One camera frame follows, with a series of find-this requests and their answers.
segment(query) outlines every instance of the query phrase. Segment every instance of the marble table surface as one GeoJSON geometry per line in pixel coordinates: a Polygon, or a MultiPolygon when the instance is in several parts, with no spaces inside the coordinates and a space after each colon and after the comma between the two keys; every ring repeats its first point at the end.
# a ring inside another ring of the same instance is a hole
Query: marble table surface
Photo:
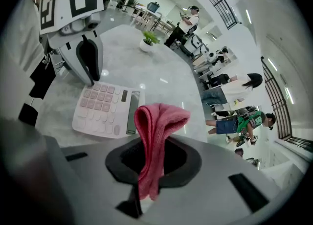
{"type": "MultiPolygon", "coordinates": [[[[100,81],[145,88],[145,104],[163,102],[191,112],[189,122],[175,134],[207,142],[200,94],[190,67],[163,44],[144,53],[139,48],[141,31],[120,25],[100,35],[103,42],[103,69],[100,81]]],[[[61,147],[104,142],[108,138],[87,135],[72,129],[71,123],[84,85],[69,74],[55,78],[40,108],[36,128],[53,136],[61,147]]]]}

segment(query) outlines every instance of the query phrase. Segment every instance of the calculator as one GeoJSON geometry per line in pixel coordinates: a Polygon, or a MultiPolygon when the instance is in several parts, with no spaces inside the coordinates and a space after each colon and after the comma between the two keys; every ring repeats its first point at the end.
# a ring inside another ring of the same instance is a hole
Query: calculator
{"type": "Polygon", "coordinates": [[[89,135],[122,138],[137,133],[135,110],[145,103],[144,91],[96,82],[85,86],[76,105],[72,127],[89,135]]]}

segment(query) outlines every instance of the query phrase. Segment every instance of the pink towel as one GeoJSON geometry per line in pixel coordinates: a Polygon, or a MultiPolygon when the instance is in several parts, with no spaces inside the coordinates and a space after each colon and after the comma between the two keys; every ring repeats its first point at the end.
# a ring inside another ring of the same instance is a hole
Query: pink towel
{"type": "Polygon", "coordinates": [[[150,195],[155,200],[158,180],[164,175],[165,139],[182,128],[189,120],[190,112],[163,103],[140,106],[134,114],[134,122],[145,150],[145,166],[138,179],[139,198],[150,195]]]}

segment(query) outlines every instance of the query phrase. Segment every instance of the floor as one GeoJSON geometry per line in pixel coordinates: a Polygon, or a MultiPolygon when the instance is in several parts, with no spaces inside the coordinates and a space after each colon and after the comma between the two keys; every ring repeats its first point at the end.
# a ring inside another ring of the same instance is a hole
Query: floor
{"type": "MultiPolygon", "coordinates": [[[[97,31],[99,34],[108,31],[109,29],[112,29],[116,26],[122,25],[122,24],[130,24],[132,22],[132,10],[130,8],[128,8],[128,12],[122,12],[120,9],[107,9],[105,11],[101,11],[100,12],[102,21],[100,23],[100,25],[97,27],[97,31]]],[[[136,28],[138,28],[139,30],[143,30],[140,26],[135,26],[136,28]]],[[[155,30],[154,33],[156,34],[156,36],[158,37],[158,39],[160,40],[161,43],[165,42],[165,40],[167,39],[167,36],[164,35],[164,33],[155,30]]],[[[193,70],[192,67],[192,62],[191,59],[186,56],[180,48],[174,48],[172,47],[171,49],[173,49],[173,51],[179,56],[181,57],[189,66],[190,69],[194,75],[199,93],[201,94],[203,92],[203,84],[200,83],[199,81],[199,75],[196,74],[193,70]]],[[[214,117],[211,115],[212,113],[212,109],[208,106],[203,104],[203,111],[204,111],[204,116],[206,120],[214,120],[214,117]]],[[[220,145],[220,146],[226,146],[226,142],[225,142],[225,135],[209,135],[208,134],[208,142],[209,143],[213,143],[216,145],[220,145]]]]}

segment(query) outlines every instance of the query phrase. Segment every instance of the white pot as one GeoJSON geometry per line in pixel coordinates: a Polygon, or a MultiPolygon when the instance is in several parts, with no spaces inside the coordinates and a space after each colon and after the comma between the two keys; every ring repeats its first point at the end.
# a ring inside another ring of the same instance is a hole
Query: white pot
{"type": "Polygon", "coordinates": [[[143,40],[140,41],[139,46],[140,46],[141,50],[144,52],[149,52],[152,50],[152,46],[146,44],[143,40]]]}

